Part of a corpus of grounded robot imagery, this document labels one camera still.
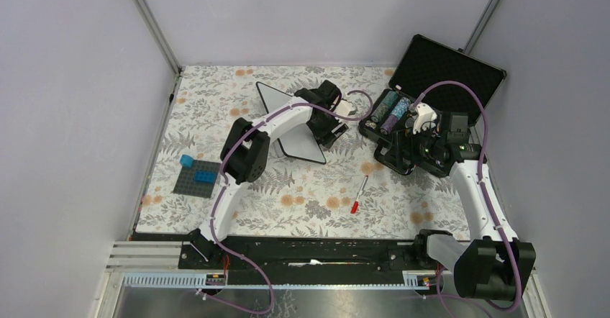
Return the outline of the red marker cap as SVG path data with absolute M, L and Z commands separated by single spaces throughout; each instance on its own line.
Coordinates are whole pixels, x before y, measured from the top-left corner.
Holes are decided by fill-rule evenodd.
M 352 208 L 350 210 L 351 214 L 355 214 L 358 211 L 358 207 L 359 207 L 359 202 L 355 201 L 352 205 Z

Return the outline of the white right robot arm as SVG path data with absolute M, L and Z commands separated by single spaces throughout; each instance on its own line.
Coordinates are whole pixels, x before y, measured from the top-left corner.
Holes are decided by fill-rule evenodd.
M 378 140 L 375 159 L 409 175 L 421 168 L 448 177 L 463 205 L 470 230 L 469 245 L 451 232 L 422 229 L 411 256 L 417 266 L 440 264 L 454 276 L 459 296 L 517 303 L 534 267 L 535 249 L 518 236 L 503 216 L 481 145 L 470 142 L 468 116 L 444 112 L 436 119 L 412 114 L 409 128 Z

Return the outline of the white marker pen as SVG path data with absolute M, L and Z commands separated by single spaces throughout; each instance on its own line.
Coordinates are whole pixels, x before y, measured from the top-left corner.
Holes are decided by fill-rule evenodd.
M 359 188 L 357 194 L 356 194 L 354 205 L 358 205 L 359 204 L 359 199 L 360 199 L 361 195 L 363 194 L 363 192 L 365 190 L 365 187 L 366 187 L 366 184 L 368 182 L 368 179 L 369 179 L 369 175 L 366 175 L 364 177 L 361 185 L 360 185 L 360 188 Z

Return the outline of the small white whiteboard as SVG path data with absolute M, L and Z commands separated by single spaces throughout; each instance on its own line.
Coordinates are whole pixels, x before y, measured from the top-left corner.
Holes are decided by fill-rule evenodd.
M 265 83 L 257 82 L 255 86 L 267 113 L 274 112 L 292 98 L 292 95 Z M 327 163 L 321 146 L 306 124 L 295 126 L 281 135 L 274 141 L 273 149 L 279 158 L 293 158 L 322 165 Z

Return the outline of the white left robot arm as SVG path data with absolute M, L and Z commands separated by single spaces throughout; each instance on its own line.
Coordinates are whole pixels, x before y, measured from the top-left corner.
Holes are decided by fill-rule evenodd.
M 227 238 L 230 220 L 247 187 L 265 172 L 270 146 L 279 141 L 287 155 L 322 163 L 322 149 L 331 147 L 347 131 L 349 115 L 336 108 L 342 92 L 330 81 L 317 88 L 302 88 L 267 114 L 253 121 L 237 119 L 221 151 L 221 163 L 214 180 L 219 183 L 211 211 L 200 227 L 190 234 L 188 250 L 205 268 L 215 268 L 223 258 L 221 243 Z

